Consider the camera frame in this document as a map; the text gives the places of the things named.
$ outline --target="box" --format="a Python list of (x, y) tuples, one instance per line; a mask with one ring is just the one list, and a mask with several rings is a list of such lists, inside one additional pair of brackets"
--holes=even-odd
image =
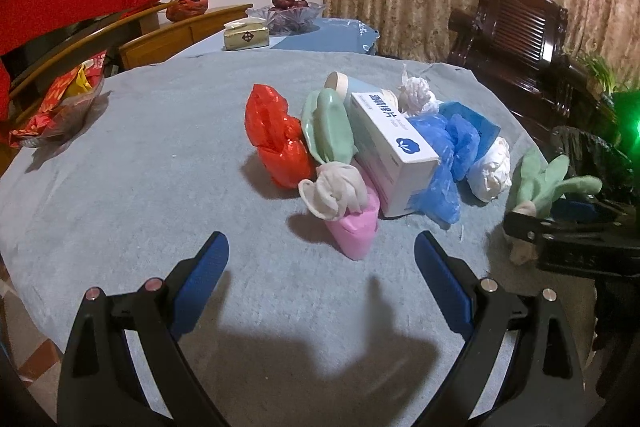
[(351, 93), (348, 111), (357, 162), (378, 190), (386, 217), (412, 212), (409, 200), (425, 190), (440, 158), (378, 92)]
[(227, 51), (261, 48), (269, 45), (269, 29), (266, 20), (247, 17), (226, 23), (224, 39)]

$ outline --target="dark wooden chair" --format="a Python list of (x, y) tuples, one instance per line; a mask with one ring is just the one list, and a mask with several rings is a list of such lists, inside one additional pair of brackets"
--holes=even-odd
[(479, 0), (449, 18), (458, 33), (447, 62), (491, 89), (538, 144), (568, 121), (584, 69), (562, 52), (568, 11), (553, 0)]

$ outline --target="chair backrest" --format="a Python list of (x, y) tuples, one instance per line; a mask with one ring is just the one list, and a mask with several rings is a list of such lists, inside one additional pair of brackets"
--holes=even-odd
[(553, 0), (479, 0), (476, 21), (488, 52), (543, 71), (562, 53), (568, 12)]

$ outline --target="fruit bowl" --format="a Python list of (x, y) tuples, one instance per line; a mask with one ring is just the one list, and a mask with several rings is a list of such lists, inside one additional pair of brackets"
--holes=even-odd
[(324, 4), (310, 2), (309, 6), (278, 10), (270, 6), (263, 8), (249, 8), (249, 17), (260, 17), (267, 21), (267, 28), (271, 36), (305, 33), (311, 31), (313, 22), (326, 8)]

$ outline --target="black plastic bag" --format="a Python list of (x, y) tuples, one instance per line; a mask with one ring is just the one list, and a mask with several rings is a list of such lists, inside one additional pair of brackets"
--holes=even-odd
[(598, 199), (638, 203), (631, 160), (610, 143), (575, 127), (559, 126), (551, 131), (549, 144), (553, 157), (568, 156), (567, 177), (590, 175), (602, 181)]

